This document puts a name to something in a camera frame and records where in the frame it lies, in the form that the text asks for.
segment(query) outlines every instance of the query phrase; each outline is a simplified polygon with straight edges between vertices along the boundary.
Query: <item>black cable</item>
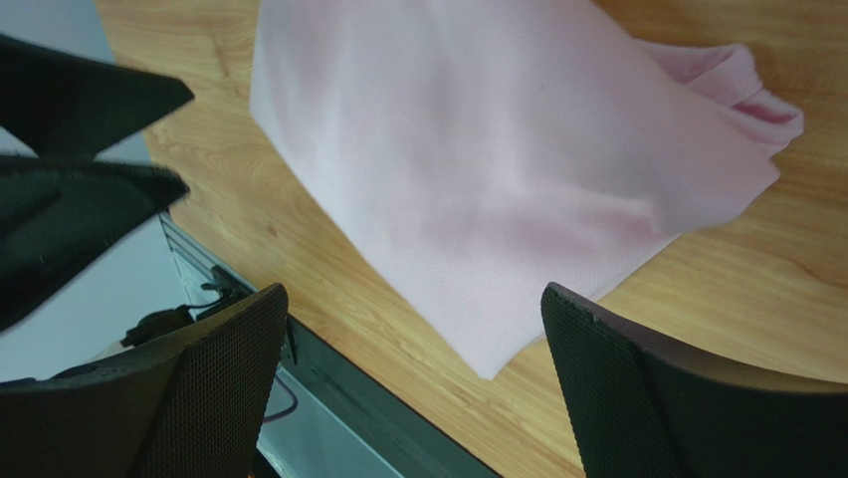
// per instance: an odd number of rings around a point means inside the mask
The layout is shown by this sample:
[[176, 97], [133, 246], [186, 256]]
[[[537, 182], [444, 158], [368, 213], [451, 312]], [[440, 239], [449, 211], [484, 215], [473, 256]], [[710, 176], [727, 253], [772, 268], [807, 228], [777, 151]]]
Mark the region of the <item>black cable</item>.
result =
[[289, 396], [292, 398], [292, 405], [289, 406], [289, 408], [286, 408], [283, 411], [278, 411], [277, 413], [272, 413], [271, 415], [264, 417], [262, 419], [263, 423], [271, 423], [272, 421], [283, 418], [284, 416], [291, 415], [298, 408], [298, 397], [295, 395], [295, 393], [288, 386], [286, 386], [285, 383], [283, 383], [283, 380], [280, 378], [279, 375], [274, 374], [274, 381], [279, 386], [281, 386], [283, 388], [283, 390], [286, 391], [286, 393], [289, 394]]
[[[216, 290], [216, 289], [210, 289], [207, 286], [212, 286], [212, 284], [204, 284], [203, 286], [201, 286], [201, 288], [203, 290]], [[233, 295], [233, 290], [230, 289], [230, 288], [221, 289], [221, 290], [218, 290], [217, 292], [218, 292], [218, 294], [221, 294], [221, 297], [218, 298], [218, 300], [216, 300], [216, 301], [210, 302], [209, 304], [200, 304], [200, 305], [197, 305], [197, 306], [183, 306], [183, 307], [185, 307], [186, 309], [189, 309], [189, 310], [190, 309], [209, 309], [210, 307], [215, 307], [218, 304], [221, 304], [222, 302], [226, 301], [227, 299], [229, 299]]]
[[215, 307], [215, 306], [217, 306], [218, 304], [221, 304], [221, 303], [222, 303], [222, 302], [224, 302], [226, 299], [228, 299], [228, 298], [227, 298], [227, 297], [223, 297], [223, 296], [221, 296], [221, 298], [220, 298], [220, 299], [218, 299], [218, 300], [216, 300], [216, 301], [214, 301], [214, 302], [210, 302], [209, 304], [200, 304], [200, 305], [197, 305], [197, 306], [183, 306], [183, 307], [185, 307], [186, 309], [208, 309], [208, 308], [210, 308], [210, 307]]

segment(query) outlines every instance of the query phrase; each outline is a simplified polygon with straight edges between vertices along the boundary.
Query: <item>pink cloth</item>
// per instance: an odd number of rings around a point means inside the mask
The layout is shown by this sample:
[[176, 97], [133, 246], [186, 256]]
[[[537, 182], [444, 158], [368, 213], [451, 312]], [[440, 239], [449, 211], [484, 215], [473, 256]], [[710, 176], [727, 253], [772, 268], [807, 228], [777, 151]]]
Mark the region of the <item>pink cloth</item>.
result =
[[635, 41], [587, 0], [265, 0], [251, 112], [481, 377], [778, 176], [802, 114], [744, 46]]

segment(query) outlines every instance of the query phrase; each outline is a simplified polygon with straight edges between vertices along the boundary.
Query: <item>wood grain surface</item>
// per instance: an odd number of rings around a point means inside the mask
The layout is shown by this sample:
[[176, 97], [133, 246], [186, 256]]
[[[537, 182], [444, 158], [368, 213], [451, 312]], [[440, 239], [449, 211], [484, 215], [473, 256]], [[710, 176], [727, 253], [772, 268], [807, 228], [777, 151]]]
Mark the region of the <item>wood grain surface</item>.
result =
[[[145, 134], [153, 160], [191, 187], [177, 224], [257, 287], [285, 284], [306, 326], [500, 473], [583, 476], [546, 344], [494, 381], [475, 378], [254, 125], [258, 0], [97, 3], [121, 64], [197, 95]], [[719, 355], [848, 382], [848, 2], [600, 4], [644, 39], [748, 44], [766, 86], [807, 113], [805, 135], [776, 158], [782, 177], [740, 219], [676, 241], [601, 304]]]

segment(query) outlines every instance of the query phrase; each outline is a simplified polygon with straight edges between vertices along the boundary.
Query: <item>wire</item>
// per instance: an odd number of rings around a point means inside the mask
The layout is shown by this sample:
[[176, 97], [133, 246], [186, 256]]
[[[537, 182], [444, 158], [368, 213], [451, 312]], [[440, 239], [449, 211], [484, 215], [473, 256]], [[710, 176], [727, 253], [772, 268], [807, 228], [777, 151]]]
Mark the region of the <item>wire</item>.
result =
[[289, 396], [292, 398], [292, 404], [289, 406], [289, 408], [286, 408], [283, 411], [278, 411], [277, 413], [272, 413], [271, 415], [262, 418], [263, 423], [271, 423], [272, 421], [279, 420], [280, 418], [283, 418], [284, 416], [291, 415], [292, 413], [295, 412], [296, 409], [298, 409], [298, 397], [295, 395], [295, 393], [285, 383], [283, 383], [283, 380], [276, 373], [274, 374], [274, 381], [279, 386], [281, 386], [283, 388], [283, 390], [286, 391], [286, 393], [289, 394]]
[[210, 302], [209, 304], [199, 304], [199, 305], [196, 305], [196, 306], [185, 306], [185, 308], [186, 309], [208, 309], [210, 307], [215, 307], [218, 304], [221, 304], [226, 299], [228, 299], [228, 297], [221, 296], [220, 299], [213, 301], [213, 302]]

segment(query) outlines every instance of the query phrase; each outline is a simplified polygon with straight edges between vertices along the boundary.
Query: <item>folded fabric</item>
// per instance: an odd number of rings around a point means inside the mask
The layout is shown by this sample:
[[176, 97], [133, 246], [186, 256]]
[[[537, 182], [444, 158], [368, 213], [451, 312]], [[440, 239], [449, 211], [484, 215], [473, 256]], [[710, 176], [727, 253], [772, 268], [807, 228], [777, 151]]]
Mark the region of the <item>folded fabric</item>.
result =
[[481, 377], [778, 176], [802, 114], [741, 45], [639, 42], [587, 0], [265, 0], [251, 112]]

